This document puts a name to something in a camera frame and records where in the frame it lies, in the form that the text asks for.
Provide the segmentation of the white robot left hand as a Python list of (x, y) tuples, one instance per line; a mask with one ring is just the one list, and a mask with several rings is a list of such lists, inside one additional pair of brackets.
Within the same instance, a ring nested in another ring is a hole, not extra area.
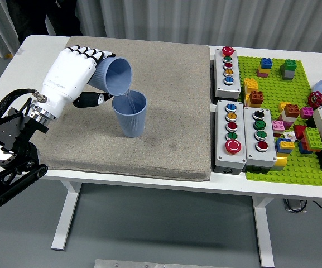
[(77, 99), (96, 71), (97, 65), (106, 58), (115, 57), (102, 51), (78, 45), (63, 49), (46, 75), (40, 93), (46, 97), (38, 106), (58, 119), (64, 106)]

